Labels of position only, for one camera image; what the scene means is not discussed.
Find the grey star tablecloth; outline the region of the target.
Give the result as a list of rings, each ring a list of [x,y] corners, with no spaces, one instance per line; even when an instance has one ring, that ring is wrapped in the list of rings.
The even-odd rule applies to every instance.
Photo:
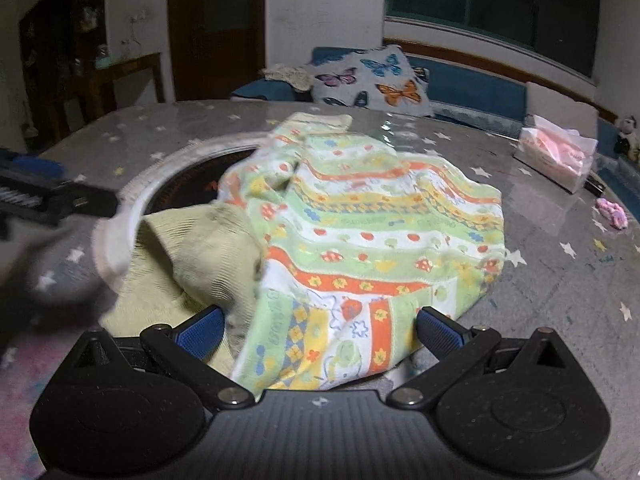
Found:
[[[138,105],[108,114],[46,154],[73,179],[119,190],[140,172],[165,169],[184,148],[244,141],[243,133],[269,131],[296,112],[346,113],[352,130],[393,148],[439,154],[469,178],[500,188],[506,247],[512,261],[499,283],[472,307],[463,322],[487,323],[504,336],[528,336],[538,326],[555,328],[596,385],[612,416],[602,453],[605,479],[639,479],[639,225],[611,230],[593,209],[588,192],[570,195],[512,158],[515,141],[433,119],[338,110],[302,103],[182,102]],[[42,299],[91,287],[99,281],[90,254],[94,222],[71,218],[67,236],[36,263],[27,283]],[[40,318],[24,315],[25,333],[1,344],[1,479],[41,474],[28,416],[80,327],[36,332]]]

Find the blue sofa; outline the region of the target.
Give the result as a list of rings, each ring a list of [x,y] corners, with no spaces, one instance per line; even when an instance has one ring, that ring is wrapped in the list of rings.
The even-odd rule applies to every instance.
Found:
[[[437,118],[516,138],[530,104],[526,83],[453,62],[408,57],[426,77],[426,93]],[[617,120],[600,110],[597,121],[597,175],[633,213],[639,213],[639,168],[617,154]]]

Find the pink tissue pack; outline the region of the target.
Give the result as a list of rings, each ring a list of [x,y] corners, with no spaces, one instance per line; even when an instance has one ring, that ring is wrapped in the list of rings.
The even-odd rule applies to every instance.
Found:
[[[521,130],[514,157],[575,194],[590,174],[597,146],[597,139],[534,115],[532,124]]]

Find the panda plush toy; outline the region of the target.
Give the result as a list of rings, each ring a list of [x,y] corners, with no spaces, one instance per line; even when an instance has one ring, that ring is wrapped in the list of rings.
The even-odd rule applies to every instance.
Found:
[[[617,138],[614,144],[614,154],[625,156],[632,162],[639,162],[638,122],[632,116],[620,118],[617,122]]]

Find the butterfly print cushion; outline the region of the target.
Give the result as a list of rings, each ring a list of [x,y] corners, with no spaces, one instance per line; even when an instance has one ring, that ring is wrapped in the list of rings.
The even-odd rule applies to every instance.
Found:
[[[332,55],[309,64],[307,70],[316,103],[434,116],[424,81],[396,44]]]

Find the colourful patterned children's shirt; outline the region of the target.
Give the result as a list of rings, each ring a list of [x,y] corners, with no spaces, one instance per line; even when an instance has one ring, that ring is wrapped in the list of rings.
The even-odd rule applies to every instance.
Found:
[[[500,192],[349,126],[292,115],[216,200],[143,217],[103,326],[134,336],[218,306],[211,367],[253,392],[317,390],[408,358],[420,309],[469,310],[506,258]]]

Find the white lace cloth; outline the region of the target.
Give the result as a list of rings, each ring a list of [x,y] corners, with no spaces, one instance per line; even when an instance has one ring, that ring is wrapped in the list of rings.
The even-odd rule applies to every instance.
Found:
[[[265,80],[286,82],[298,93],[308,92],[312,87],[311,73],[302,66],[273,64],[263,68],[260,73]]]

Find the beige cushion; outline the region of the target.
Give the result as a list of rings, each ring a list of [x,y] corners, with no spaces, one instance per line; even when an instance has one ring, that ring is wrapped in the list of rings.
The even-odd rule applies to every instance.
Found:
[[[599,115],[592,105],[529,81],[526,84],[524,124],[533,127],[535,116],[564,129],[575,129],[586,138],[595,139],[598,135]]]

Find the dark wooden door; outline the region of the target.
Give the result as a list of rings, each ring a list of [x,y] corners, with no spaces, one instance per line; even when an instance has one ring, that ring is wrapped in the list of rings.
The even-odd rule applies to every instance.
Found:
[[[167,0],[178,101],[228,99],[265,66],[265,0]]]

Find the dark wooden side table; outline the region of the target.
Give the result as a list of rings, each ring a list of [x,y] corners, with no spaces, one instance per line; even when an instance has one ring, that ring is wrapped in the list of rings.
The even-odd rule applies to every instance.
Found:
[[[160,54],[150,53],[139,56],[138,58],[130,58],[130,60],[110,65],[107,68],[97,68],[86,77],[86,85],[94,118],[98,119],[110,112],[110,110],[105,107],[102,96],[102,88],[106,84],[112,84],[114,81],[142,73],[145,70],[151,72],[157,102],[165,103],[166,96]]]

